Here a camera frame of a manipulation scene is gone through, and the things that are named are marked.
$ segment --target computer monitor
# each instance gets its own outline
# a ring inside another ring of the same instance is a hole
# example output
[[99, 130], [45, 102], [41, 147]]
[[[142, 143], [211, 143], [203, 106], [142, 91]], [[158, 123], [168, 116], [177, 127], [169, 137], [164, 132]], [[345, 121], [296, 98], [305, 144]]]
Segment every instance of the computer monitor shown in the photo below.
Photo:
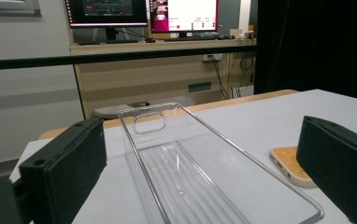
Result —
[[64, 0], [71, 29], [106, 28], [107, 40], [116, 39], [116, 27], [146, 27], [145, 0]]
[[150, 0], [153, 34], [217, 32], [218, 0]]

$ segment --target wall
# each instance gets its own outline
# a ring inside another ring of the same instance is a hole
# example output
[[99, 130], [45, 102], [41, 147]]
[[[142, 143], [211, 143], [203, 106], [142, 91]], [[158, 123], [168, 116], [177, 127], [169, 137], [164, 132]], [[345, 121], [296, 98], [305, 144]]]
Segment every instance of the wall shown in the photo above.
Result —
[[219, 35], [230, 35], [230, 29], [237, 29], [241, 0], [219, 0]]
[[[69, 55], [63, 1], [39, 1], [42, 17], [0, 17], [0, 60]], [[29, 141], [82, 119], [71, 65], [0, 70], [0, 161]]]

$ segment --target electrical socket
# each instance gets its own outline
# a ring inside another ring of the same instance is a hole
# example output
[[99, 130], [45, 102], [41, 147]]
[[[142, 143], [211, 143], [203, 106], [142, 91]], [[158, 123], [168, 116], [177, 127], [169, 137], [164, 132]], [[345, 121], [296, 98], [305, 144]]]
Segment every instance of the electrical socket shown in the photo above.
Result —
[[222, 53], [220, 53], [220, 54], [204, 54], [204, 55], [202, 55], [202, 61], [203, 62], [213, 61], [213, 58], [209, 57], [209, 56], [212, 56], [212, 55], [214, 56], [216, 61], [222, 60]]

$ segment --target white tabletop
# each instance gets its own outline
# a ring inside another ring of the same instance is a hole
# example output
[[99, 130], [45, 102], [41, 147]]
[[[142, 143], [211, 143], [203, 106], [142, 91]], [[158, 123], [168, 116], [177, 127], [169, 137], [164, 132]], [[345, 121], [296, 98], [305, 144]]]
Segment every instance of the white tabletop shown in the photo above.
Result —
[[[357, 133], [357, 99], [320, 90], [194, 114], [281, 176], [283, 174], [269, 159], [268, 152], [273, 147], [296, 146], [304, 116], [327, 119]], [[121, 127], [106, 129], [105, 133], [107, 167], [74, 223], [146, 223], [133, 178], [123, 156]], [[49, 141], [30, 142], [18, 164]], [[19, 171], [15, 168], [10, 179], [15, 181], [19, 177]], [[299, 189], [323, 208], [324, 218], [319, 223], [349, 223], [320, 189]]]

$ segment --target phone case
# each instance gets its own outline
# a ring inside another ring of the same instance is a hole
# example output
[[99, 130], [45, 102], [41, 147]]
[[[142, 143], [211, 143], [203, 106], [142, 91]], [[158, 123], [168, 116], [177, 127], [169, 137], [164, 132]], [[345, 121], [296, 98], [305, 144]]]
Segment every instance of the phone case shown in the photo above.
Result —
[[316, 184], [301, 168], [296, 159], [297, 147], [276, 147], [270, 151], [270, 158], [282, 173], [296, 186], [313, 188]]

